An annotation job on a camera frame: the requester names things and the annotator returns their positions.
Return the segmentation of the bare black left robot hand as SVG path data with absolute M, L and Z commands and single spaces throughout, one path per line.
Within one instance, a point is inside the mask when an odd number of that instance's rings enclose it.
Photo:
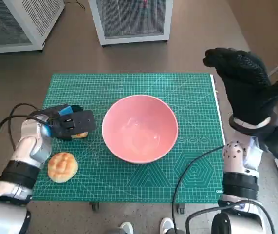
M 85 111 L 79 105 L 62 104 L 51 108 L 52 113 L 49 119 L 76 120 L 84 117 Z

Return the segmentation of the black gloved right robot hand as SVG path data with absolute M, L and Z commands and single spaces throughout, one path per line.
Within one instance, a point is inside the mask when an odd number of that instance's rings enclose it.
M 224 82 L 233 116 L 251 125 L 271 117 L 278 103 L 278 81 L 271 83 L 262 60 L 251 52 L 214 48 L 203 63 L 215 68 Z

